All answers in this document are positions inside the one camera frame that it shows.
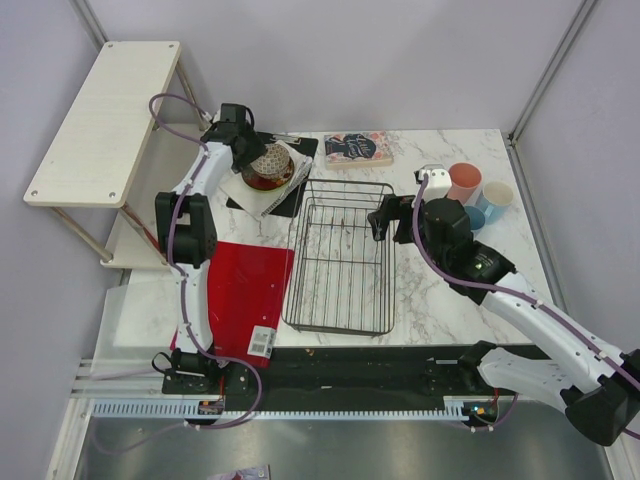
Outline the light blue mug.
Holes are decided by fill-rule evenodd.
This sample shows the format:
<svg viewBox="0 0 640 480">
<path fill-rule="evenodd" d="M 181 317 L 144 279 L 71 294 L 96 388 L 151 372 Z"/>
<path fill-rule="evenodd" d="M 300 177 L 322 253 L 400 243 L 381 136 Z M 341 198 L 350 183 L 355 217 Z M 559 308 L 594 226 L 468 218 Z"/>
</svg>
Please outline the light blue mug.
<svg viewBox="0 0 640 480">
<path fill-rule="evenodd" d="M 501 181 L 487 182 L 476 200 L 475 207 L 484 215 L 487 224 L 498 221 L 514 200 L 512 188 Z"/>
</svg>

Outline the dark brown plate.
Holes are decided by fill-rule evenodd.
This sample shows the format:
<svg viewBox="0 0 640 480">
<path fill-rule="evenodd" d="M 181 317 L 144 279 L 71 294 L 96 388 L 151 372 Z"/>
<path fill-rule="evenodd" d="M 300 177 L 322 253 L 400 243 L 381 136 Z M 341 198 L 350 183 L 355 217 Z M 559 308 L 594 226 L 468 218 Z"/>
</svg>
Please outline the dark brown plate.
<svg viewBox="0 0 640 480">
<path fill-rule="evenodd" d="M 241 178 L 245 185 L 259 192 L 270 192 L 277 190 L 290 183 L 295 173 L 295 164 L 289 161 L 287 167 L 274 178 L 260 176 L 253 168 L 247 167 L 241 172 Z"/>
</svg>

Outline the grey wire dish rack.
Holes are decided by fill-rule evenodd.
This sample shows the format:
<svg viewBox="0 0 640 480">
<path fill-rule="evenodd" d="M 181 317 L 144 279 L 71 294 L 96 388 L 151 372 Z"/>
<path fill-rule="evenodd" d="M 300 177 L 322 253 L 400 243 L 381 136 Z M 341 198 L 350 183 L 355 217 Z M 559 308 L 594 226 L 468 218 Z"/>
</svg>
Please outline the grey wire dish rack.
<svg viewBox="0 0 640 480">
<path fill-rule="evenodd" d="M 387 183 L 310 179 L 289 227 L 294 251 L 283 321 L 298 331 L 377 337 L 395 326 L 393 230 L 368 215 Z"/>
</svg>

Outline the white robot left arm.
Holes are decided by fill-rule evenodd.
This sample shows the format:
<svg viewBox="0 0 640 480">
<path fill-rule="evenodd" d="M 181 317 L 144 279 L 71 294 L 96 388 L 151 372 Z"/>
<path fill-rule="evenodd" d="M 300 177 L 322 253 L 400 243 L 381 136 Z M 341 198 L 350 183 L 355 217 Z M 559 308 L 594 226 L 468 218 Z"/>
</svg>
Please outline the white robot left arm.
<svg viewBox="0 0 640 480">
<path fill-rule="evenodd" d="M 219 384 L 226 361 L 212 353 L 207 278 L 218 239 L 209 197 L 228 172 L 238 174 L 266 153 L 248 107 L 224 103 L 210 123 L 193 140 L 198 151 L 183 179 L 154 201 L 157 241 L 177 282 L 181 313 L 169 366 L 158 370 L 168 395 L 205 395 Z"/>
</svg>

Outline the pink plastic cup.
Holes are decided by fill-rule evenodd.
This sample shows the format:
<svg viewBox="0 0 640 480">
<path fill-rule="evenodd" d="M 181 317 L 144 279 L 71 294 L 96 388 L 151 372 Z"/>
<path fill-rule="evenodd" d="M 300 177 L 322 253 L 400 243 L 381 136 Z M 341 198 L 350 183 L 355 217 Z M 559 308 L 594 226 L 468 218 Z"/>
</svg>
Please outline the pink plastic cup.
<svg viewBox="0 0 640 480">
<path fill-rule="evenodd" d="M 447 193 L 447 197 L 466 204 L 482 183 L 481 171 L 473 164 L 459 162 L 452 165 L 448 172 L 451 179 L 451 188 Z"/>
</svg>

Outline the blue-grey cup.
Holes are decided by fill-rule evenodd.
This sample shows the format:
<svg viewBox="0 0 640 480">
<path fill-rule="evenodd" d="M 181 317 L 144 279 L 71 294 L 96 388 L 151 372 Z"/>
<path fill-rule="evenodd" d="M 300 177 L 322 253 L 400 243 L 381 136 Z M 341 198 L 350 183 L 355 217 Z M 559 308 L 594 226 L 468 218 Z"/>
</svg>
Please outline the blue-grey cup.
<svg viewBox="0 0 640 480">
<path fill-rule="evenodd" d="M 466 205 L 464 207 L 470 221 L 470 228 L 472 232 L 479 232 L 486 224 L 486 217 L 482 210 L 475 206 Z"/>
</svg>

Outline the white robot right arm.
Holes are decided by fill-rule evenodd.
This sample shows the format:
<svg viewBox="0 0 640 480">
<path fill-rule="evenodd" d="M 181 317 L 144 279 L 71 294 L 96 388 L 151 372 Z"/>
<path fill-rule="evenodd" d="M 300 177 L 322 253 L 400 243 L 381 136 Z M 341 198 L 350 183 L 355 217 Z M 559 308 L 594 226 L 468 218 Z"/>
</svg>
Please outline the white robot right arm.
<svg viewBox="0 0 640 480">
<path fill-rule="evenodd" d="M 639 353 L 623 352 L 545 300 L 515 265 L 477 241 L 462 204 L 384 196 L 367 220 L 375 241 L 398 224 L 394 240 L 414 244 L 460 295 L 506 320 L 547 358 L 531 360 L 479 342 L 458 368 L 467 392 L 507 389 L 562 412 L 584 437 L 612 445 L 639 413 Z"/>
</svg>

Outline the patterned ceramic bowl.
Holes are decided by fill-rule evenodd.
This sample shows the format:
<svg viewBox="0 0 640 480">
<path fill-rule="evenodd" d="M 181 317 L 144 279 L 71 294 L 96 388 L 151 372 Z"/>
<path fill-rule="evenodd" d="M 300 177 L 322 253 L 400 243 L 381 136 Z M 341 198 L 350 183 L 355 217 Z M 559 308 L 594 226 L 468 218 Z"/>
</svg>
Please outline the patterned ceramic bowl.
<svg viewBox="0 0 640 480">
<path fill-rule="evenodd" d="M 266 146 L 266 153 L 251 163 L 251 168 L 268 180 L 288 179 L 293 167 L 289 150 L 284 144 L 273 143 Z"/>
</svg>

